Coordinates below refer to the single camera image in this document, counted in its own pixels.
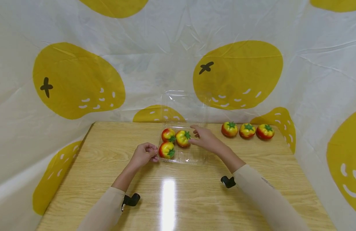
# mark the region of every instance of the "wooden table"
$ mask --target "wooden table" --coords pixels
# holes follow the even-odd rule
[[[335,230],[276,127],[271,141],[225,138],[220,127],[208,124],[217,137],[280,190],[311,230]],[[96,122],[37,230],[76,230],[127,165],[137,144],[158,145],[161,128],[160,123]],[[203,166],[149,163],[127,191],[130,196],[139,193],[141,200],[136,207],[126,207],[115,230],[270,230],[242,192],[222,185],[224,175],[231,177],[214,155]]]

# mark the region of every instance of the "fabric backdrop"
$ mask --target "fabric backdrop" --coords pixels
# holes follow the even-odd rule
[[[356,0],[0,0],[0,231],[36,228],[93,122],[163,120],[164,90],[277,125],[356,230]]]

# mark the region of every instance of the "clear plastic container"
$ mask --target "clear plastic container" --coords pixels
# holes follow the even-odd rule
[[[189,131],[191,138],[195,138],[194,129],[190,125],[196,124],[206,127],[208,121],[208,106],[211,97],[207,93],[202,94],[204,103],[197,98],[197,93],[182,90],[167,90],[161,96],[161,117],[163,127],[159,134],[159,146],[163,143],[161,133],[166,128],[171,128],[177,133],[180,130]],[[206,164],[209,153],[195,145],[182,148],[174,143],[175,154],[171,159],[160,158],[160,161],[185,163],[192,165]]]

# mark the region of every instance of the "arm sleeve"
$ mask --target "arm sleeve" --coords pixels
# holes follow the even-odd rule
[[[77,231],[110,231],[122,214],[125,192],[113,187],[102,195],[79,225]]]
[[[309,231],[304,220],[258,171],[244,165],[233,173],[236,185],[258,206],[274,231]]]

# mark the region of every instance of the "red tomato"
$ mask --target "red tomato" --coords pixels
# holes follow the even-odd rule
[[[181,147],[188,147],[190,143],[188,142],[191,139],[190,132],[188,131],[178,131],[177,134],[175,135],[177,144]]]
[[[274,130],[268,124],[261,124],[256,129],[256,134],[259,138],[268,140],[274,136]]]
[[[228,137],[234,137],[237,135],[238,128],[234,122],[225,122],[222,125],[222,134]]]
[[[174,143],[175,142],[175,132],[173,129],[171,128],[166,128],[164,129],[164,131],[161,133],[161,139],[165,142],[171,142]]]
[[[253,137],[255,134],[255,127],[249,123],[242,124],[240,127],[240,136],[245,139]]]
[[[174,144],[171,142],[163,142],[159,148],[159,156],[161,158],[171,159],[174,156]]]

